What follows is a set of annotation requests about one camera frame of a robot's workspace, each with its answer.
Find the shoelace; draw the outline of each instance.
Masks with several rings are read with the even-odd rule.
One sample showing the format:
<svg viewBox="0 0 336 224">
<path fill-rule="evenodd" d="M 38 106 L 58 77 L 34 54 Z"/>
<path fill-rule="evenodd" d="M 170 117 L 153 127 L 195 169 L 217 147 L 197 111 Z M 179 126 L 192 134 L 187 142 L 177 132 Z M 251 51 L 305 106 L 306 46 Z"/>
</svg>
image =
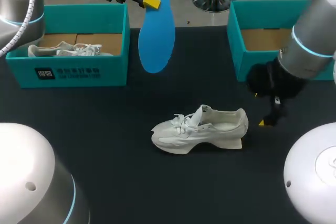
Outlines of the shoelace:
<svg viewBox="0 0 336 224">
<path fill-rule="evenodd" d="M 188 125 L 188 120 L 190 120 L 190 116 L 193 114 L 184 116 L 181 114 L 174 114 L 177 115 L 173 120 L 170 121 L 170 123 L 173 125 L 174 128 L 176 128 L 178 134 L 185 133 L 186 131 L 194 131 L 197 132 L 197 127 Z"/>
<path fill-rule="evenodd" d="M 91 45 L 91 44 L 76 44 L 75 50 L 77 55 L 81 56 L 94 56 L 96 53 L 100 52 L 102 45 Z"/>
<path fill-rule="evenodd" d="M 75 44 L 73 50 L 58 50 L 57 55 L 59 52 L 69 52 L 72 56 L 94 56 L 100 52 L 101 47 L 102 45 Z"/>
</svg>

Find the shoe heel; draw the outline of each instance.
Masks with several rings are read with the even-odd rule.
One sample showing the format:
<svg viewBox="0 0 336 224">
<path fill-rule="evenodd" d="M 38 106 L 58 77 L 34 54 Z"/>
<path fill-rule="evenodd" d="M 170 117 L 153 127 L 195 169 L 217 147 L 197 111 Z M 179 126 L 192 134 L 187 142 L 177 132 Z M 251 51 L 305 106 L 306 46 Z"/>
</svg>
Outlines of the shoe heel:
<svg viewBox="0 0 336 224">
<path fill-rule="evenodd" d="M 241 145 L 241 139 L 234 140 L 215 140 L 211 142 L 213 145 L 222 149 L 241 149 L 243 146 Z"/>
</svg>

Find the teal cardboard box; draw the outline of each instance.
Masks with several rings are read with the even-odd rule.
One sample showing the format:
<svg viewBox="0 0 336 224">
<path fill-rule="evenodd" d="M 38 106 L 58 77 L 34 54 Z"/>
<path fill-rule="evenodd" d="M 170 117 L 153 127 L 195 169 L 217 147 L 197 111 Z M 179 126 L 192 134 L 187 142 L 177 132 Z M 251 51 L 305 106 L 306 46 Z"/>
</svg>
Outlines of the teal cardboard box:
<svg viewBox="0 0 336 224">
<path fill-rule="evenodd" d="M 251 66 L 272 61 L 286 45 L 291 29 L 309 0 L 233 1 L 227 36 L 238 81 L 245 81 Z M 333 64 L 316 80 L 333 80 Z"/>
<path fill-rule="evenodd" d="M 87 44 L 102 44 L 103 52 L 104 46 L 116 45 L 119 49 L 113 56 L 93 57 L 28 57 L 26 49 L 14 50 L 6 60 L 21 88 L 126 85 L 130 44 L 126 4 L 50 5 L 45 6 L 45 19 L 45 38 L 74 35 L 81 38 L 77 43 L 86 39 Z M 104 39 L 96 37 L 91 43 L 88 36 L 94 35 Z"/>
</svg>

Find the dark tabletop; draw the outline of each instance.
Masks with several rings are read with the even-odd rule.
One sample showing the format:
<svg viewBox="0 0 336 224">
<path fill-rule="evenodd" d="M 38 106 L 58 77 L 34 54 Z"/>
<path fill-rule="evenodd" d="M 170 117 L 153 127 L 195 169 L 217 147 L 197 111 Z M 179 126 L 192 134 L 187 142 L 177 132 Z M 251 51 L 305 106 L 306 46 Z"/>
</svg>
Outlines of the dark tabletop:
<svg viewBox="0 0 336 224">
<path fill-rule="evenodd" d="M 177 28 L 173 56 L 158 74 L 143 70 L 138 35 L 132 30 L 124 88 L 23 90 L 3 57 L 0 122 L 49 140 L 84 190 L 92 224 L 306 223 L 288 199 L 283 166 L 301 135 L 336 121 L 333 82 L 310 83 L 277 127 L 258 127 L 268 99 L 237 83 L 225 27 Z M 201 104 L 246 110 L 241 151 L 201 144 L 177 156 L 152 144 L 152 127 Z"/>
</svg>

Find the metal stool base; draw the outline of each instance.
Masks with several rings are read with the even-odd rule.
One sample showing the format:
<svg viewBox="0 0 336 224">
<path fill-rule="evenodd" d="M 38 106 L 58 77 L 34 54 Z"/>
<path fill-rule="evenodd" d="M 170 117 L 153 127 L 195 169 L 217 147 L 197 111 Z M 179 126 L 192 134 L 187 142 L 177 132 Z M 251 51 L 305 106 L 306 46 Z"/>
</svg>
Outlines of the metal stool base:
<svg viewBox="0 0 336 224">
<path fill-rule="evenodd" d="M 221 13 L 230 9 L 233 0 L 193 0 L 194 5 L 206 12 Z"/>
</svg>

